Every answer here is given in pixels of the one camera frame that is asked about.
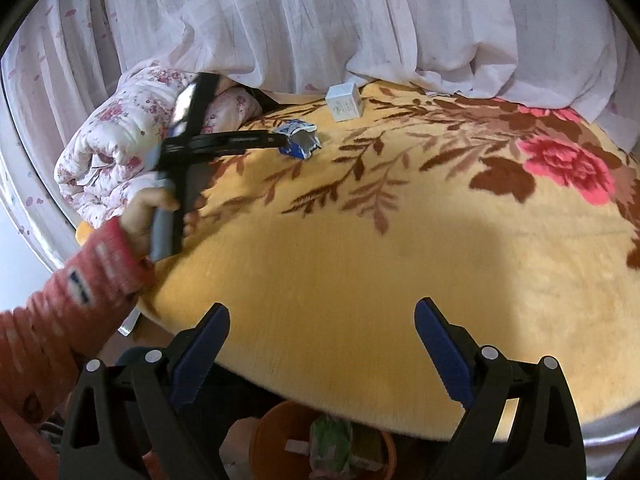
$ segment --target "child's hand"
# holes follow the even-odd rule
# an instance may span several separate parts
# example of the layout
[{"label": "child's hand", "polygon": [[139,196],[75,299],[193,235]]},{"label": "child's hand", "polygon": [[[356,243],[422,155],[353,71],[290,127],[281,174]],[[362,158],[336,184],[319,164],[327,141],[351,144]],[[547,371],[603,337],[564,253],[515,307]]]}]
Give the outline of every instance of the child's hand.
[{"label": "child's hand", "polygon": [[[188,236],[196,228],[200,214],[198,209],[205,205],[203,196],[196,200],[194,211],[184,216],[184,235]],[[180,204],[171,193],[161,187],[149,187],[136,193],[133,200],[120,217],[120,226],[126,233],[133,253],[144,258],[148,256],[151,247],[151,222],[156,208],[176,211]]]}]

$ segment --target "black clamp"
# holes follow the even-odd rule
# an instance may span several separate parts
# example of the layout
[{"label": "black clamp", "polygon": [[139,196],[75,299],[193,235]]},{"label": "black clamp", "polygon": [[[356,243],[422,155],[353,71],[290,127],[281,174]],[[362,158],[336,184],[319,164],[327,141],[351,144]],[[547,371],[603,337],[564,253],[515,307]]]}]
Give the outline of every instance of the black clamp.
[{"label": "black clamp", "polygon": [[202,449],[180,412],[195,400],[229,327],[228,310],[215,304],[196,328],[180,332],[166,349],[150,349],[140,362],[108,368],[98,359],[87,363],[63,434],[60,480],[150,478],[126,402],[137,403],[169,479],[228,480],[218,450]]},{"label": "black clamp", "polygon": [[480,348],[464,328],[449,324],[430,298],[415,307],[415,327],[449,397],[466,409],[430,480],[478,478],[507,399],[519,399],[518,409],[500,463],[487,478],[586,478],[578,416],[555,358],[522,363],[493,346]]}]

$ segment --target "brown leaf pattern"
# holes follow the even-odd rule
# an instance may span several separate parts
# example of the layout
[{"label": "brown leaf pattern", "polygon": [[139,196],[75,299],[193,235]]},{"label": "brown leaf pattern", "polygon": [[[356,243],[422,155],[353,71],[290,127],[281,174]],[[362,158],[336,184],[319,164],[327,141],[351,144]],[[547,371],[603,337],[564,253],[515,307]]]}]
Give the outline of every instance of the brown leaf pattern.
[{"label": "brown leaf pattern", "polygon": [[[330,159],[332,164],[344,168],[341,176],[300,194],[281,213],[301,212],[306,216],[333,205],[345,214],[370,219],[374,229],[385,235],[392,228],[394,212],[402,205],[403,187],[412,184],[413,168],[418,172],[442,168],[439,171],[444,170],[445,179],[464,178],[471,173],[469,189],[511,196],[525,203],[535,193],[536,178],[523,167],[527,154],[521,152],[518,143],[535,136],[549,136],[575,143],[609,168],[616,189],[611,200],[620,215],[636,229],[626,263],[630,268],[640,269],[640,180],[632,156],[608,152],[588,127],[561,114],[527,113],[526,108],[520,112],[517,104],[493,99],[430,98],[415,94],[407,99],[405,92],[385,86],[380,87],[380,93],[387,100],[366,101],[367,107],[382,111],[384,118],[348,130]],[[274,112],[248,128],[273,128],[290,118],[306,117],[323,105],[314,102]],[[420,129],[425,124],[440,131],[427,133]],[[404,148],[396,148],[391,140],[398,135],[411,142],[405,142]],[[230,168],[235,168],[235,174],[242,177],[249,156],[250,152],[217,160],[212,165],[213,184],[226,178]],[[282,167],[264,178],[260,193],[228,200],[214,214],[257,206],[260,203],[257,201],[271,206],[282,179],[299,178],[306,164],[283,156]]]}]

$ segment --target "pink floral quilt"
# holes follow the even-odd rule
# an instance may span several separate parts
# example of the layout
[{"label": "pink floral quilt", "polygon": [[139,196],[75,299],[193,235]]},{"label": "pink floral quilt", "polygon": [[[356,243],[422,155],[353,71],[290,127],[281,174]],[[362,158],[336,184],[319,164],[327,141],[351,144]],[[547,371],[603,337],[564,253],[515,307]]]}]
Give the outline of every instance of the pink floral quilt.
[{"label": "pink floral quilt", "polygon": [[[195,74],[142,69],[84,122],[60,155],[54,178],[78,214],[99,227],[145,187],[155,175],[147,156],[167,133],[175,101]],[[243,88],[224,78],[207,109],[205,133],[237,130],[261,113]]]}]

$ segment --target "clamp jaw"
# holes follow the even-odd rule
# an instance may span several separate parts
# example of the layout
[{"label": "clamp jaw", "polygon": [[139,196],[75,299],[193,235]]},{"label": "clamp jaw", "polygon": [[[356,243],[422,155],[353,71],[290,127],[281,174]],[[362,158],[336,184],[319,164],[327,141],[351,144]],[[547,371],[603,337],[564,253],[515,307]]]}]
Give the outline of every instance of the clamp jaw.
[{"label": "clamp jaw", "polygon": [[430,480],[473,480],[484,466],[507,399],[519,399],[506,449],[489,478],[584,480],[580,423],[558,361],[511,361],[479,347],[449,324],[430,298],[415,307],[415,327],[447,393],[466,412]]}]

